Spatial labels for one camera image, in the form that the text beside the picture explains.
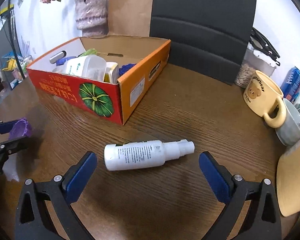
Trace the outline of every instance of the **bear illustration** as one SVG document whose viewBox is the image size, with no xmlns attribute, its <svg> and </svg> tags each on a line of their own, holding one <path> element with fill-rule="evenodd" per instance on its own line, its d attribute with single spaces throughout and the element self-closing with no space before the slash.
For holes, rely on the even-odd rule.
<svg viewBox="0 0 300 240">
<path fill-rule="evenodd" d="M 253 82 L 251 82 L 250 85 L 248 86 L 248 96 L 251 99 L 255 99 L 261 96 L 261 90 L 257 88 L 257 86 Z"/>
</svg>

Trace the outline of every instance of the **bottle label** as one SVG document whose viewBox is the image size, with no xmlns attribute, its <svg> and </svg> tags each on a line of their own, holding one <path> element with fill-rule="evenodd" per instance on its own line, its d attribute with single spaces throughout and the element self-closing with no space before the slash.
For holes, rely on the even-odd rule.
<svg viewBox="0 0 300 240">
<path fill-rule="evenodd" d="M 117 150 L 119 160 L 124 160 L 125 163 L 141 163 L 151 160 L 151 155 L 154 151 L 153 145 L 139 147 L 119 147 Z"/>
<path fill-rule="evenodd" d="M 67 64 L 66 74 L 81 77 L 83 72 L 83 62 Z"/>
</svg>

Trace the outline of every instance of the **mug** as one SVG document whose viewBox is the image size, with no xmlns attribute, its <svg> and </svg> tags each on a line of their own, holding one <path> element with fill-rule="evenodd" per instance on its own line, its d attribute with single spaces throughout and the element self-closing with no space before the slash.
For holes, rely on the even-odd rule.
<svg viewBox="0 0 300 240">
<path fill-rule="evenodd" d="M 283 99 L 287 109 L 286 120 L 283 125 L 275 129 L 279 140 L 285 146 L 292 146 L 300 140 L 300 113 L 286 98 Z"/>
<path fill-rule="evenodd" d="M 278 85 L 259 70 L 253 74 L 243 93 L 243 99 L 250 109 L 263 117 L 272 128 L 280 127 L 286 119 L 287 110 L 282 97 L 283 92 Z M 279 106 L 277 116 L 271 118 L 269 113 L 272 113 L 277 106 Z"/>
</svg>

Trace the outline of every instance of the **cardboard box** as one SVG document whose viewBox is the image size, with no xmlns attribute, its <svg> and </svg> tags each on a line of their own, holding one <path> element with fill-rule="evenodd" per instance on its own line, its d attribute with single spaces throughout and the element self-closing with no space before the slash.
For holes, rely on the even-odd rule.
<svg viewBox="0 0 300 240">
<path fill-rule="evenodd" d="M 68 103 L 124 125 L 146 91 L 165 67 L 170 40 L 153 37 L 110 35 L 72 39 L 34 60 L 28 67 L 33 85 Z M 50 57 L 65 50 L 67 57 L 78 56 L 94 48 L 108 62 L 119 67 L 136 65 L 110 84 L 87 78 L 54 73 Z"/>
</svg>

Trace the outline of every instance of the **black chair backrest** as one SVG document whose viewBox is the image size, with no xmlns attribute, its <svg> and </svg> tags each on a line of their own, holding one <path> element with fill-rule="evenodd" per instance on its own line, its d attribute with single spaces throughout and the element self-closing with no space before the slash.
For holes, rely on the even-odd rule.
<svg viewBox="0 0 300 240">
<path fill-rule="evenodd" d="M 153 0 L 150 36 L 172 40 L 169 62 L 233 83 L 257 0 Z"/>
</svg>

